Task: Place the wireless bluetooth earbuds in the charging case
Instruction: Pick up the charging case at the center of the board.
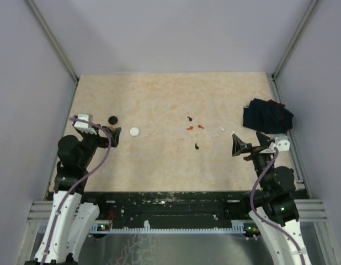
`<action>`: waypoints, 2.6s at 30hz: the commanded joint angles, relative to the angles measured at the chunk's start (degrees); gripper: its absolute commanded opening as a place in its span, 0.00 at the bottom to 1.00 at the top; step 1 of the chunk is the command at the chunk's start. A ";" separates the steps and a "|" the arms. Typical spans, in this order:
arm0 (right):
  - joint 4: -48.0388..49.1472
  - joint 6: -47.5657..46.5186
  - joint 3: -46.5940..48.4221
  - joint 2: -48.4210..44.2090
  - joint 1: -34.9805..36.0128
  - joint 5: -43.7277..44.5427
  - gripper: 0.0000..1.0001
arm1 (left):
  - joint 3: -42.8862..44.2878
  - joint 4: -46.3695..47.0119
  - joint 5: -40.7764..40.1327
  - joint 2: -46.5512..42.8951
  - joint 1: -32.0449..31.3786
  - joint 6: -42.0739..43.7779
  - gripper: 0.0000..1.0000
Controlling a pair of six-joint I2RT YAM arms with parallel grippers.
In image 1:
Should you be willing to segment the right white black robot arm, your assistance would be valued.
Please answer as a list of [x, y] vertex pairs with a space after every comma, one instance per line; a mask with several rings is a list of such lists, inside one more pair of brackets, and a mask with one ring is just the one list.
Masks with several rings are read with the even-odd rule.
[[285, 134], [266, 136], [257, 132], [258, 146], [232, 133], [232, 156], [251, 161], [257, 180], [241, 199], [241, 214], [252, 219], [274, 264], [311, 264], [301, 232], [300, 214], [293, 198], [294, 170], [275, 166], [279, 154], [290, 149]]

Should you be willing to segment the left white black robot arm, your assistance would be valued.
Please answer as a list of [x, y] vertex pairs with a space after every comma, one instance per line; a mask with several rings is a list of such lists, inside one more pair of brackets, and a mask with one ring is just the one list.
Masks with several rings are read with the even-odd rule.
[[108, 152], [117, 147], [121, 128], [107, 126], [77, 132], [82, 137], [67, 135], [58, 142], [57, 175], [52, 209], [41, 244], [26, 264], [78, 264], [79, 255], [91, 226], [96, 219], [107, 216], [109, 206], [101, 200], [84, 200], [87, 170], [96, 150]]

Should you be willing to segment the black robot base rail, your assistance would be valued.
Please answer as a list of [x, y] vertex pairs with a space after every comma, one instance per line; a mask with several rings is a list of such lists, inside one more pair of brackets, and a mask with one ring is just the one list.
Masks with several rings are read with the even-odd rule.
[[85, 192], [82, 202], [96, 203], [98, 222], [113, 229], [225, 229], [253, 224], [240, 199], [245, 192]]

